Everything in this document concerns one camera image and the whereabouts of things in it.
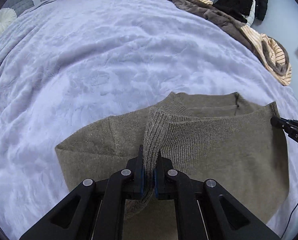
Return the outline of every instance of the knit fabric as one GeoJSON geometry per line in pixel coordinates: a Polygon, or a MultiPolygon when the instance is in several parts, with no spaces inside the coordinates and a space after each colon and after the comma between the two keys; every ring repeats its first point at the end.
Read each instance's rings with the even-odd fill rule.
{"type": "Polygon", "coordinates": [[[279,116],[275,102],[259,106],[238,93],[172,92],[154,106],[83,127],[55,150],[72,190],[85,178],[107,179],[125,168],[143,144],[145,195],[126,203],[123,238],[177,239],[173,202],[152,198],[159,150],[190,178],[217,180],[266,223],[289,192],[286,138],[271,126],[274,115],[279,116]],[[145,220],[150,226],[141,224],[145,220]]]}

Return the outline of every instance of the white round cushion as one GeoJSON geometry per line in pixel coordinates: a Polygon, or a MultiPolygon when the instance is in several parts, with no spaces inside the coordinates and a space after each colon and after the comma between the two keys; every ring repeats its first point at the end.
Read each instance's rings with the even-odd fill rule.
{"type": "Polygon", "coordinates": [[[13,9],[2,8],[0,10],[0,36],[16,18],[17,14],[13,9]]]}

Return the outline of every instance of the bed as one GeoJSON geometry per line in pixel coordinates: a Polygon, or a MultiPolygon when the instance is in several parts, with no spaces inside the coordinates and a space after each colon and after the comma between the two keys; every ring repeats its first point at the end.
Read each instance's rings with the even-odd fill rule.
{"type": "MultiPolygon", "coordinates": [[[[45,0],[19,16],[0,37],[0,227],[6,236],[19,239],[68,194],[58,143],[171,91],[237,91],[259,105],[276,101],[282,117],[298,119],[290,87],[217,26],[167,0],[45,0]]],[[[290,192],[267,224],[279,236],[298,202],[298,144],[287,141],[290,192]]]]}

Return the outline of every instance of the black cable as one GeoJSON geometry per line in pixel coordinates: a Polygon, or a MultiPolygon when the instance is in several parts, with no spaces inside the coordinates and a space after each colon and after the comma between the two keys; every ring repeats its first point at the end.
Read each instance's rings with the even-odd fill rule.
{"type": "Polygon", "coordinates": [[[288,225],[289,225],[289,223],[290,223],[291,215],[292,215],[292,213],[295,211],[295,209],[297,208],[297,206],[298,206],[298,204],[295,206],[295,208],[294,208],[293,211],[291,212],[290,217],[289,217],[288,224],[287,224],[287,226],[286,226],[286,229],[285,229],[285,231],[283,232],[283,234],[282,234],[282,236],[280,237],[280,239],[282,239],[283,236],[285,235],[285,232],[286,232],[286,230],[287,230],[287,228],[288,228],[288,225]]]}

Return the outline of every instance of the floor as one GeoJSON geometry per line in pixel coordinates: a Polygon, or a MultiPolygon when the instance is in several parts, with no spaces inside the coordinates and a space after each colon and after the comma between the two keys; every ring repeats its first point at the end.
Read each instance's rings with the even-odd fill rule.
{"type": "MultiPolygon", "coordinates": [[[[37,5],[40,0],[33,0],[37,5]]],[[[256,21],[252,27],[260,33],[278,40],[288,51],[293,67],[291,87],[298,99],[298,5],[294,0],[269,0],[268,11],[263,22],[256,21]]],[[[292,239],[298,226],[288,230],[284,239],[292,239]]]]}

